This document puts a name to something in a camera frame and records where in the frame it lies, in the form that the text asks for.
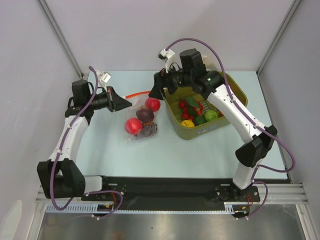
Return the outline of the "olive green plastic bin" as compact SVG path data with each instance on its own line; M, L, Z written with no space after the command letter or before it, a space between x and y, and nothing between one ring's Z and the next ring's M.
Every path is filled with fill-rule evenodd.
M165 90L166 112L176 134L191 140L228 125L230 122L215 105L191 87L179 87L174 94Z

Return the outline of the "red fake apple upper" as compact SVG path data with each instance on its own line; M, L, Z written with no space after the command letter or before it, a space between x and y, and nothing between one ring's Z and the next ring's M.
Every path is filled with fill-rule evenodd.
M150 108L154 113L157 112L161 107L161 102L157 98L148 97L144 105Z

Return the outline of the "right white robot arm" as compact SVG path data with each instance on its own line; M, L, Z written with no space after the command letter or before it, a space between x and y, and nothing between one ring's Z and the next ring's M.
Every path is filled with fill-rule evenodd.
M170 49L159 52L158 58L164 61L165 67L154 74L149 96L165 100L167 94L174 94L179 87L191 87L222 112L243 141L235 152L239 163L230 188L231 196L242 201L249 194L248 188L253 183L258 164L272 148L277 129L256 120L231 90L227 76L206 69L198 50L185 50L179 57L182 68L173 70L170 65L174 62L175 53Z

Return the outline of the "small orange fake tangerine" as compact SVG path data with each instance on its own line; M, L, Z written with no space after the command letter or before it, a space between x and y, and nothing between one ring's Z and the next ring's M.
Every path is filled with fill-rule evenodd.
M153 121L150 121L150 122L143 122L143 121L142 121L142 123L143 123L144 125L151 125L151 124L153 123Z

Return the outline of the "fake lychee bunch with leaf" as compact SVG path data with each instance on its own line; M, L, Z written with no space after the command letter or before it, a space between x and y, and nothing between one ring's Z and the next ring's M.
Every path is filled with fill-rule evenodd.
M204 106L200 100L187 97L178 103L181 110L181 119L193 121L196 116L203 115Z

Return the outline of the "light green custard apple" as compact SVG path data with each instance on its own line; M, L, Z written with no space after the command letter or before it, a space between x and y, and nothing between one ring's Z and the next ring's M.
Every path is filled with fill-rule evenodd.
M204 117L207 122L216 120L219 118L219 114L215 110L208 110L205 112Z

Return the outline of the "dark purple fake grapes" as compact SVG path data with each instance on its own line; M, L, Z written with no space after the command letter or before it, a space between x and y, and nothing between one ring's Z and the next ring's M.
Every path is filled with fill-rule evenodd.
M157 123L153 122L152 124L143 124L142 130L136 135L137 139L144 139L154 136L158 132Z

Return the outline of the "aluminium frame rail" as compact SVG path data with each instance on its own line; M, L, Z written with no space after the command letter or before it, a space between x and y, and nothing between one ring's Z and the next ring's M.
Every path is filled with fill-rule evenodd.
M301 183L268 184L266 204L269 205L306 205L308 198Z

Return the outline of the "red fake apple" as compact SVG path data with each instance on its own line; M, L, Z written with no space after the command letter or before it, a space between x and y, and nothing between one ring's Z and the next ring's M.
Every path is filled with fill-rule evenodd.
M143 125L138 118L130 118L124 124L125 131L130 135L138 135L143 129Z
M150 108L154 113L157 112L161 107L161 102L157 98L148 97L144 105Z

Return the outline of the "yellow fake apple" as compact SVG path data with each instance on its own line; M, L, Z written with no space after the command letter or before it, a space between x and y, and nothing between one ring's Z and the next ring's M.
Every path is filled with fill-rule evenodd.
M195 124L193 123L193 121L189 120L189 119L183 120L180 124L186 128L194 128L195 127Z

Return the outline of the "dark green fake lime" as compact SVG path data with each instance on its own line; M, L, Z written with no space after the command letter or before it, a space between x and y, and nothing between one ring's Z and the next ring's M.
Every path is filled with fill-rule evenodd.
M199 125L207 123L207 120L203 115L197 115L194 117L193 123L195 126L199 126Z

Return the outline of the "clear zip bag orange seal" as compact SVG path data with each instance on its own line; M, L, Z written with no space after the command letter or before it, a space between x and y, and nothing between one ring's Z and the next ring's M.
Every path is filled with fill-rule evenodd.
M159 131L157 115L161 101L149 97L149 93L142 91L124 98L132 104L125 109L124 134L128 142L150 139Z

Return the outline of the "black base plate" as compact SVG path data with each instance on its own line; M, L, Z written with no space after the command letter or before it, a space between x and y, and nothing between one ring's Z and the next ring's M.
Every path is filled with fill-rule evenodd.
M256 186L239 190L230 178L168 178L104 176L102 190L120 193L124 202L150 201L186 206L209 202L258 203Z

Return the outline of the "red fake apple lower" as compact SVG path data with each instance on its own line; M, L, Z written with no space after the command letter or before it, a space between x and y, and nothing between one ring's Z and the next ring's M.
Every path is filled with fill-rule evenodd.
M138 118L130 118L124 124L125 131L130 135L138 135L143 129L143 125Z

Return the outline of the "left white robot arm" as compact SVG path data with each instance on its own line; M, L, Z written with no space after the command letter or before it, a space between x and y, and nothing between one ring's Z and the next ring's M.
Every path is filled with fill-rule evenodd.
M105 200L110 187L103 183L103 176L84 176L75 163L76 157L96 110L106 108L117 112L131 107L132 103L120 97L112 86L95 94L93 84L87 80L73 82L71 90L73 96L64 114L62 134L49 159L38 163L38 177L48 199L76 198L92 192L97 199Z

